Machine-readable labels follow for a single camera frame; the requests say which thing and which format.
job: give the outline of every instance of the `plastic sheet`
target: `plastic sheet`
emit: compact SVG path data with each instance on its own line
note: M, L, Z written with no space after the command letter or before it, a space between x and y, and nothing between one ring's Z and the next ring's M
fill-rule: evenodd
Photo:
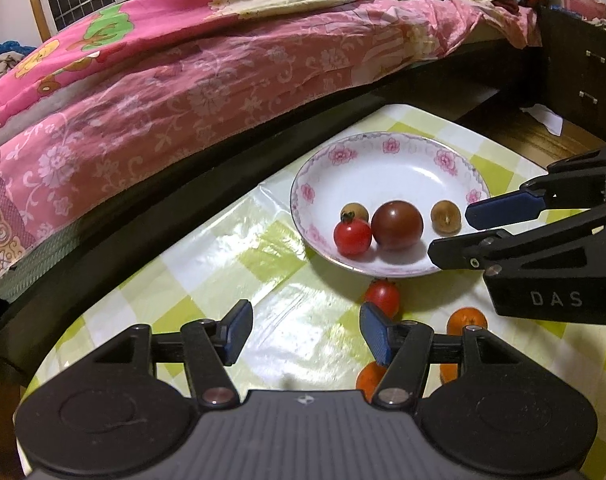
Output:
M340 136L387 130L448 144L475 165L493 195L515 190L544 172L478 134L407 105L384 107ZM250 388L353 388L359 371L372 360L358 330L358 307L369 279L316 255L296 232L289 191L305 160L307 156L267 179L94 305L48 354L30 391L131 324L173 332L199 317L219 319L241 298L252 302L255 316L240 360L228 370L241 395ZM537 221L508 230L526 230L569 214L545 212ZM404 319L445 332L452 312L474 306L486 315L491 331L582 391L600 419L586 468L592 478L604 477L606 327L498 317L481 273L475 271L438 272L399 280L398 286ZM160 365L158 377L188 394L182 365ZM426 394L439 384L433 367Z

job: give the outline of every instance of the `cabinet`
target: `cabinet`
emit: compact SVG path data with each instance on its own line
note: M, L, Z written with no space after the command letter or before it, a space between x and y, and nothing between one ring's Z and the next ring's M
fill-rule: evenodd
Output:
M606 31L544 8L545 104L606 140Z

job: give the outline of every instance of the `black bed frame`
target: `black bed frame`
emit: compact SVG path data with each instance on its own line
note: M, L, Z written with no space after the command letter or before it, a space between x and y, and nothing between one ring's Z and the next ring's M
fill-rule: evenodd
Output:
M536 87L539 49L507 41L337 92L186 158L18 300L0 300L0 376L27 384L64 331L147 262L280 168L386 104L411 102L421 77L475 79L519 96Z

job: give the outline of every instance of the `cherry tomato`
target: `cherry tomato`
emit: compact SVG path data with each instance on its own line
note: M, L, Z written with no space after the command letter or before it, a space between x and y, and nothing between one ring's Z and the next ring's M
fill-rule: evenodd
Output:
M343 215L352 213L354 218L360 218L365 222L369 222L369 212L365 209L365 206L359 204L358 202L350 202L347 204L342 211L340 212L340 217L343 218Z
M467 325L478 325L487 329L487 319L477 308L466 306L449 317L448 334L463 335L463 329Z
M371 362L361 370L356 378L356 389L362 390L368 402L372 402L372 396L387 372L387 368L380 366L376 361Z
M365 301L371 301L387 317L393 318L401 306L401 293L393 282L374 280L365 292Z
M454 234L461 229L461 211L449 200L438 202L430 213L432 227L437 233Z
M334 243L343 256L357 256L372 244L372 229L353 214L344 214L334 228Z
M379 207L372 216L372 232L384 250L407 249L422 236L422 216L409 202L393 200Z
M446 384L451 383L454 379L458 378L458 365L457 364L442 364L440 366L440 383Z

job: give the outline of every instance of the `dark brown tomato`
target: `dark brown tomato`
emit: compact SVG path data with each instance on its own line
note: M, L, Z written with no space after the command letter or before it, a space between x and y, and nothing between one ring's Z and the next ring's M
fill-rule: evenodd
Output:
M411 247L420 240L423 231L419 210L403 200L392 200L379 207L371 225L376 243L391 251Z

